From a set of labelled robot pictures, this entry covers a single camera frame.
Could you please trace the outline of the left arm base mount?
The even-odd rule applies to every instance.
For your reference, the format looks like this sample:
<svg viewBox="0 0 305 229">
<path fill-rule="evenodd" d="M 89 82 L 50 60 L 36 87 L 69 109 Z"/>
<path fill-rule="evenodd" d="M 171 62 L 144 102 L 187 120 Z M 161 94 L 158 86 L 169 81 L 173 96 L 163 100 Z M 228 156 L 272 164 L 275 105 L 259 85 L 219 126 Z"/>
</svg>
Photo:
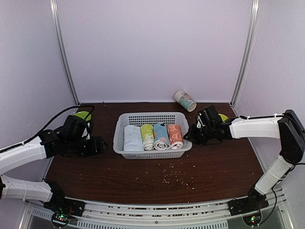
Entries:
<svg viewBox="0 0 305 229">
<path fill-rule="evenodd" d="M 73 200 L 65 197 L 64 191 L 54 181 L 46 182 L 51 188 L 51 199 L 43 203 L 43 206 L 53 212 L 63 213 L 70 216 L 81 217 L 84 211 L 85 203 L 83 201 Z"/>
</svg>

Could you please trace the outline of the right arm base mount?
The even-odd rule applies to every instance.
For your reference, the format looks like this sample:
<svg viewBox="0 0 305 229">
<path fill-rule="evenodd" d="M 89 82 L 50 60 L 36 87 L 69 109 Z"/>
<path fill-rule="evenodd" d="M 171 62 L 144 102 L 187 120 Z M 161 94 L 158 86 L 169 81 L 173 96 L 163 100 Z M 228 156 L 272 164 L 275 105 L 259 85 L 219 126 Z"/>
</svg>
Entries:
<svg viewBox="0 0 305 229">
<path fill-rule="evenodd" d="M 231 216 L 257 211 L 260 208 L 269 206 L 266 194 L 262 195 L 254 188 L 251 188 L 247 197 L 232 199 L 228 202 L 228 208 Z"/>
</svg>

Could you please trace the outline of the blue patterned towel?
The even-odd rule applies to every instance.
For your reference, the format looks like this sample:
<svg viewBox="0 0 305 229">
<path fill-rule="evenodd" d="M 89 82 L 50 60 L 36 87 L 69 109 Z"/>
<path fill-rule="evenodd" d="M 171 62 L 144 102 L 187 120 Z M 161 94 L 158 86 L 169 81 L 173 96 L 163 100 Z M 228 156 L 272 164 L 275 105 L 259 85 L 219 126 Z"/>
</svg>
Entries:
<svg viewBox="0 0 305 229">
<path fill-rule="evenodd" d="M 157 123 L 153 127 L 154 131 L 154 149 L 167 150 L 170 147 L 167 126 L 164 123 Z"/>
</svg>

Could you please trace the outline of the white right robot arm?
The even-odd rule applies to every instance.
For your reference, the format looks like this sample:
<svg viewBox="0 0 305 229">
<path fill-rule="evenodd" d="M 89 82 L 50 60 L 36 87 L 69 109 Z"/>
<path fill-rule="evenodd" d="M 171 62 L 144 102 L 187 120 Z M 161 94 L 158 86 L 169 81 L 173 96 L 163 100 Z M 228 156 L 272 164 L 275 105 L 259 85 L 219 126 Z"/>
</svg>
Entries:
<svg viewBox="0 0 305 229">
<path fill-rule="evenodd" d="M 210 140 L 241 138 L 279 139 L 279 156 L 256 181 L 244 200 L 247 210 L 255 210 L 280 180 L 303 159 L 305 152 L 305 128 L 293 110 L 269 116 L 239 116 L 222 119 L 213 105 L 200 110 L 196 123 L 189 127 L 184 139 L 197 145 L 207 145 Z"/>
</svg>

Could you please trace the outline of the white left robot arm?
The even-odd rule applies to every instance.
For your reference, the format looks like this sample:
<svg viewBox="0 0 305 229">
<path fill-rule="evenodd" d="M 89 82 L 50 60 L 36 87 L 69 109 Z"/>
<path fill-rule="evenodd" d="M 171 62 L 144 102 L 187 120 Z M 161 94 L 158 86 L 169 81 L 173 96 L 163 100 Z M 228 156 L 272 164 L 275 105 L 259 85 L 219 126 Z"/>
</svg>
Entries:
<svg viewBox="0 0 305 229">
<path fill-rule="evenodd" d="M 32 182 L 6 176 L 6 172 L 30 162 L 75 154 L 90 157 L 102 154 L 106 143 L 101 136 L 92 136 L 93 124 L 87 118 L 69 115 L 63 126 L 42 129 L 35 136 L 0 151 L 1 199 L 38 200 L 50 203 L 58 212 L 69 204 L 56 182 Z"/>
</svg>

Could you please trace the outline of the white plastic basket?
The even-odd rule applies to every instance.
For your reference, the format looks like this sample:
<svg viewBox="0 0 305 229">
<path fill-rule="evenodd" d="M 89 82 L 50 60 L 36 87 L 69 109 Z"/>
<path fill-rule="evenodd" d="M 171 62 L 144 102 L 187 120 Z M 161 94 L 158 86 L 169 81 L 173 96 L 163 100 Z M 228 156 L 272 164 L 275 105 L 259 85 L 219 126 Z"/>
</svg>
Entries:
<svg viewBox="0 0 305 229">
<path fill-rule="evenodd" d="M 126 159 L 179 158 L 192 148 L 189 129 L 179 112 L 125 113 L 117 122 L 113 149 Z"/>
</svg>

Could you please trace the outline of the orange bunny towel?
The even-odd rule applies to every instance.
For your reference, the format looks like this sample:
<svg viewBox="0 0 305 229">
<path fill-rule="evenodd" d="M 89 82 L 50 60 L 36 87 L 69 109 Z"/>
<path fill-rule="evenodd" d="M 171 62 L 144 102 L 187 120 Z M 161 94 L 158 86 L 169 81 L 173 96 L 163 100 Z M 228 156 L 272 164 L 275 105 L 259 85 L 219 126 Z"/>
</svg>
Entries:
<svg viewBox="0 0 305 229">
<path fill-rule="evenodd" d="M 170 149 L 181 149 L 183 146 L 183 136 L 180 126 L 178 124 L 172 124 L 168 125 L 167 129 L 170 139 Z"/>
</svg>

